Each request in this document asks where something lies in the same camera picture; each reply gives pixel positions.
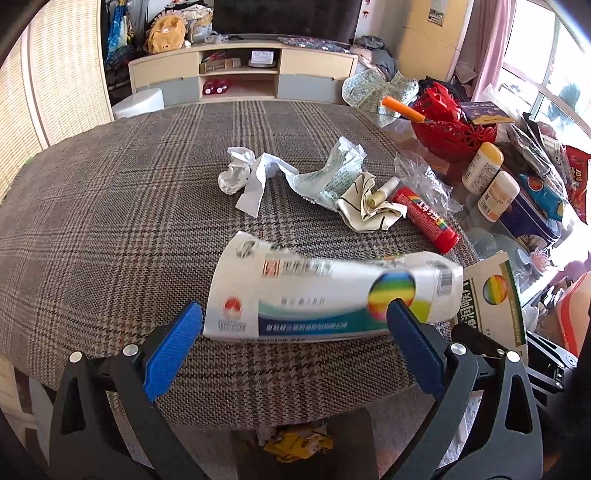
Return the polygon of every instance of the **yellow bottle cap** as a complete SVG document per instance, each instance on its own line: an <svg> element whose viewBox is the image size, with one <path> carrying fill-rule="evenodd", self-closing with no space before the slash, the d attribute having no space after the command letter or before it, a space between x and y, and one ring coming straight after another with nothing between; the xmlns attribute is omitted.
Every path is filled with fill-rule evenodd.
<svg viewBox="0 0 591 480"><path fill-rule="evenodd" d="M503 152L500 151L496 145L493 145L490 142L484 142L480 147L480 152L498 167L503 165L505 157L503 156Z"/></svg>

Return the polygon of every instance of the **small box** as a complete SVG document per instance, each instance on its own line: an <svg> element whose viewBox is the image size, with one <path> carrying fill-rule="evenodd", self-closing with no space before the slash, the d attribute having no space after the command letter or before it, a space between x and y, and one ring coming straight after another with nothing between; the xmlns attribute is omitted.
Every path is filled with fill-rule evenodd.
<svg viewBox="0 0 591 480"><path fill-rule="evenodd" d="M203 74L217 72L236 68L240 65L241 63L239 58L204 61L203 63L199 64L199 73Z"/></svg>
<svg viewBox="0 0 591 480"><path fill-rule="evenodd" d="M452 320L454 325L460 322L519 353L527 365L525 326L506 252L464 268L460 310Z"/></svg>

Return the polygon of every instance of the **pink curtain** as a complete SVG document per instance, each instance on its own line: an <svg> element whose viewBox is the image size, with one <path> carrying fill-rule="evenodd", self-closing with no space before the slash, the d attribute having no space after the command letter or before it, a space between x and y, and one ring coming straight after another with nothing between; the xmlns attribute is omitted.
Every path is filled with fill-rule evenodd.
<svg viewBox="0 0 591 480"><path fill-rule="evenodd" d="M515 16L517 0L480 0L480 32L476 46L476 83L472 101L489 84L496 86Z"/></svg>

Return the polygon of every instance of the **metal bolt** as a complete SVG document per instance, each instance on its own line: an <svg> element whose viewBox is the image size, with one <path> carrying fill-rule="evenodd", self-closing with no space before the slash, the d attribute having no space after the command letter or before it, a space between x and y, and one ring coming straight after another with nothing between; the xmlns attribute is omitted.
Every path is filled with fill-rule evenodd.
<svg viewBox="0 0 591 480"><path fill-rule="evenodd" d="M450 350L456 355L464 355L466 353L466 347L461 343L452 343Z"/></svg>
<svg viewBox="0 0 591 480"><path fill-rule="evenodd" d="M123 347L123 354L125 356L134 356L139 352L139 347L135 343L130 343Z"/></svg>
<svg viewBox="0 0 591 480"><path fill-rule="evenodd" d="M70 354L70 362L73 364L78 363L80 360L82 360L82 352L76 351Z"/></svg>
<svg viewBox="0 0 591 480"><path fill-rule="evenodd" d="M519 354L517 352L514 352L513 350L509 350L507 352L507 360L509 360L509 362L513 362L514 364L519 363L519 361L521 360L521 357L519 356Z"/></svg>

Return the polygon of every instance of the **snack bag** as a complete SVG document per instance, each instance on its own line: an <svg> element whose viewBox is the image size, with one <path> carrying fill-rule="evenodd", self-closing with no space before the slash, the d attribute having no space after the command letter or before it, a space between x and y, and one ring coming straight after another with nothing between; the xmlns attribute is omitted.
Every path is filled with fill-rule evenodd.
<svg viewBox="0 0 591 480"><path fill-rule="evenodd" d="M587 223L587 180L591 155L574 147L566 147L570 169L573 172L574 185L569 189L569 201L579 218Z"/></svg>

